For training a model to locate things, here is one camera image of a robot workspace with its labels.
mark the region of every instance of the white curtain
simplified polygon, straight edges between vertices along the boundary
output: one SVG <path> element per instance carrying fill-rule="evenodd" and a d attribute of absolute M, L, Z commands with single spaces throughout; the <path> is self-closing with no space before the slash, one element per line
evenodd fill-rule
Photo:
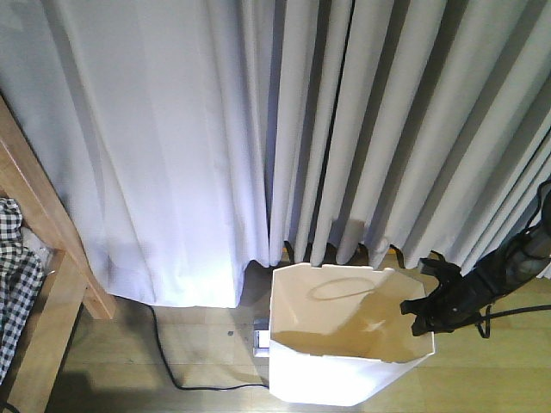
<path fill-rule="evenodd" d="M 11 0 L 0 47 L 96 276 L 150 304 L 235 306 L 284 241 L 467 271 L 551 174 L 548 1 Z"/>

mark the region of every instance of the wooden floor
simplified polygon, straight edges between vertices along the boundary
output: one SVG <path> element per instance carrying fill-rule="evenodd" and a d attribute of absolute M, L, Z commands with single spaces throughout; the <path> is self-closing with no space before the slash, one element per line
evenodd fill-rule
<path fill-rule="evenodd" d="M 395 256 L 385 266 L 397 268 Z M 416 271 L 404 273 L 425 281 Z M 268 359 L 251 355 L 252 321 L 267 317 L 270 271 L 251 264 L 242 304 L 227 309 L 159 308 L 162 341 L 186 385 L 236 385 L 268 376 Z M 533 280 L 496 310 L 551 303 L 551 280 Z M 81 317 L 47 412 L 551 412 L 551 313 L 501 318 L 492 338 L 475 328 L 436 336 L 436 354 L 353 408 L 287 404 L 263 388 L 178 391 L 161 365 L 152 318 L 118 299 L 113 321 Z"/>

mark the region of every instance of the black and white checkered cloth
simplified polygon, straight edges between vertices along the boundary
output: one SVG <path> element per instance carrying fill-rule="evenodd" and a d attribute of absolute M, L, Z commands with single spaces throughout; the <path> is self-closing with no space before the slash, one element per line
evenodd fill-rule
<path fill-rule="evenodd" d="M 0 198 L 0 384 L 44 280 L 40 258 L 23 247 L 21 224 L 22 214 L 17 203 Z"/>

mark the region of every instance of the white trash bin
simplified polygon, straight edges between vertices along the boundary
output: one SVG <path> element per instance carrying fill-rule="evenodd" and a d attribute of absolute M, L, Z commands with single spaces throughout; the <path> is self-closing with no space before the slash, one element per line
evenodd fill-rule
<path fill-rule="evenodd" d="M 274 271 L 269 391 L 290 403 L 351 406 L 434 354 L 434 334 L 415 337 L 405 299 L 424 286 L 391 268 L 302 263 Z"/>

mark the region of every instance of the wooden bed frame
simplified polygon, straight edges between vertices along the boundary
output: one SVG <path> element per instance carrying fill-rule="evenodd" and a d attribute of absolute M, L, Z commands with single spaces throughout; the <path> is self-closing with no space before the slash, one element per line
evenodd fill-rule
<path fill-rule="evenodd" d="M 24 225 L 55 249 L 44 286 L 2 384 L 0 398 L 21 413 L 43 412 L 80 305 L 94 318 L 115 314 L 115 299 L 92 274 L 74 224 L 0 97 L 0 194 L 17 200 Z"/>

